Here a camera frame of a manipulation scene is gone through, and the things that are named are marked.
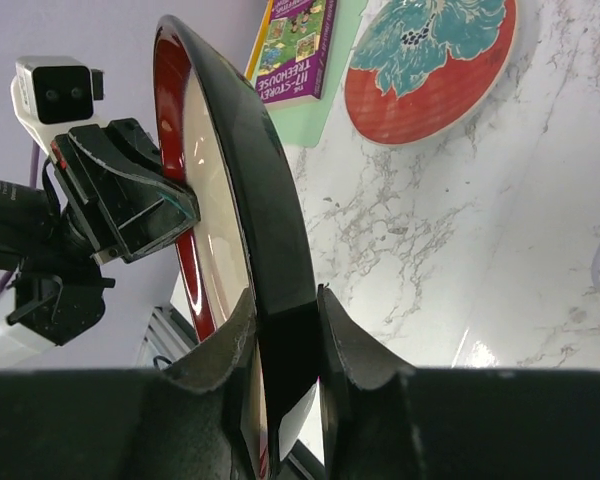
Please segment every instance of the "camera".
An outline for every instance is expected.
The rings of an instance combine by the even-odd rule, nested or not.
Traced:
[[[45,125],[88,120],[104,98],[102,71],[72,57],[20,57],[16,74],[24,108]]]

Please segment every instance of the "book cover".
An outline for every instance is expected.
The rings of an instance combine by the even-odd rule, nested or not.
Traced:
[[[322,96],[337,0],[274,0],[256,90],[267,107]]]

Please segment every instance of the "teal flower pattern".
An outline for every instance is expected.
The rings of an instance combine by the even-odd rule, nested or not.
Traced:
[[[447,62],[472,60],[496,42],[505,0],[391,0],[363,35],[350,68],[375,71],[383,94],[421,87]]]

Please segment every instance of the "wall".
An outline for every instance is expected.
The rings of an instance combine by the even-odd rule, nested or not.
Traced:
[[[153,37],[167,13],[188,23],[244,69],[265,0],[19,0],[0,2],[0,179],[28,181],[30,137],[15,119],[9,97],[15,59],[71,55],[105,71],[106,118],[135,117],[155,134]],[[115,263],[105,274],[118,285],[106,294],[107,313],[92,330],[63,348],[28,362],[45,367],[104,367],[134,363],[153,305],[166,301],[177,275],[170,248],[133,265]],[[0,299],[0,315],[12,308]]]

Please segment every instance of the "white marble surface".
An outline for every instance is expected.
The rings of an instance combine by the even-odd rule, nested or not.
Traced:
[[[444,136],[370,144],[341,90],[287,147],[317,280],[418,366],[600,369],[600,1],[518,4],[505,78]],[[322,458],[317,408],[301,439]]]

